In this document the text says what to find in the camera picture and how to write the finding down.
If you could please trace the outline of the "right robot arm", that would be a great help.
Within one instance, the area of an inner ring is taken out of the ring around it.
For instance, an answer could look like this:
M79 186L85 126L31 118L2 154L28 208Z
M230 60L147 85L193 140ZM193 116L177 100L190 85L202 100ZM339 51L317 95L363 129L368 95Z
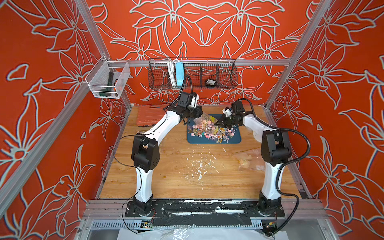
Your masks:
M246 111L241 101L223 109L223 114L215 125L228 130L233 126L245 126L253 131L254 138L261 143L260 153L265 162L265 178L258 200L258 212L267 217L280 210L281 173L285 168L283 164L292 156L288 132L274 129L257 117L253 110Z

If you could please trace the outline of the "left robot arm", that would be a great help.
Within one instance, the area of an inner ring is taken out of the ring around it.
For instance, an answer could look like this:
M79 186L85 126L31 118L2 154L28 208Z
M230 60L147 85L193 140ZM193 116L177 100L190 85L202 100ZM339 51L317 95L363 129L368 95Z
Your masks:
M180 122L195 119L203 114L198 105L199 95L181 92L176 102L165 108L165 115L150 130L134 136L131 158L137 173L137 189L132 198L133 207L141 215L152 210L153 171L160 161L160 144Z

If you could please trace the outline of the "blue plastic tray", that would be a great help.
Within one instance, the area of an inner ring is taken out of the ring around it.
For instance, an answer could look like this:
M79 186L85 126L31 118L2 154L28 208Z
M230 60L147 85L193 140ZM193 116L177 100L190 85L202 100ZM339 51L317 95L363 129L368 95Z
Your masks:
M190 144L239 144L242 140L237 126L231 129L215 126L221 114L203 116L202 119L191 120L187 124L187 141Z

